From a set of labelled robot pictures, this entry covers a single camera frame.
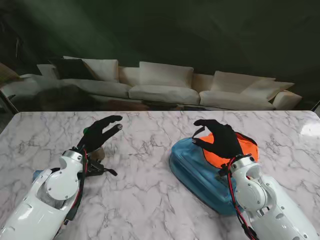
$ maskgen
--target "white plastic casing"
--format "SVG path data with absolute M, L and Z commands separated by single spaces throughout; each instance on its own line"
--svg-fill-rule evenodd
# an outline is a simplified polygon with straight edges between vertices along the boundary
M 50 169 L 42 171 L 1 228 L 0 240 L 52 240 L 76 200 L 81 159 L 79 153 L 67 151 L 59 159 L 61 171 L 53 174 Z M 48 202 L 58 202 L 61 207 L 57 209 L 45 203 L 40 197 L 43 195 L 49 198 Z
M 260 240 L 320 240 L 311 222 L 279 183 L 261 175 L 258 163 L 244 157 L 232 166 L 236 200 Z

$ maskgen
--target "blue bag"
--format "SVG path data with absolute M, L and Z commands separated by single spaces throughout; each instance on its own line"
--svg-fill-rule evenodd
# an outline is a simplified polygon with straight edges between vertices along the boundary
M 222 215 L 235 215 L 228 179 L 220 176 L 219 168 L 207 162 L 203 149 L 192 138 L 178 141 L 169 158 L 173 174 L 200 200 Z M 233 190 L 236 181 L 232 178 Z

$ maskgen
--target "small bottle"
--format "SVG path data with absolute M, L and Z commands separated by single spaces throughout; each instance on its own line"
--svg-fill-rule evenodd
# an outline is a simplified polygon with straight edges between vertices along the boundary
M 83 134 L 85 134 L 87 130 L 88 130 L 88 127 L 86 127 L 83 130 Z M 105 157 L 106 157 L 106 153 L 105 153 L 104 149 L 102 148 L 102 146 L 99 147 L 98 149 L 88 153 L 88 155 L 90 156 L 90 159 L 92 161 L 97 161 L 98 163 L 101 163 L 101 161 L 103 159 L 105 159 Z

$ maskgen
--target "white sofa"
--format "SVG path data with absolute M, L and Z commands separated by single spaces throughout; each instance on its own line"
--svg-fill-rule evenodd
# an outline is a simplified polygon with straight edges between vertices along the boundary
M 302 99 L 286 91 L 293 83 L 274 78 L 220 71 L 214 76 L 197 74 L 192 67 L 150 62 L 140 62 L 139 67 L 118 67 L 117 60 L 82 60 L 94 69 L 99 80 L 59 79 L 55 66 L 40 64 L 42 76 L 34 78 L 42 86 L 32 94 L 52 86 L 76 85 L 100 102 L 153 101 L 227 110 L 291 110 Z

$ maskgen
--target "black pillow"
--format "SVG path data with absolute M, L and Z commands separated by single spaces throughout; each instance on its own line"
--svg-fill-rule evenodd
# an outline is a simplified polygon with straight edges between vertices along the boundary
M 96 80 L 81 59 L 55 58 L 49 62 L 56 67 L 60 79 Z

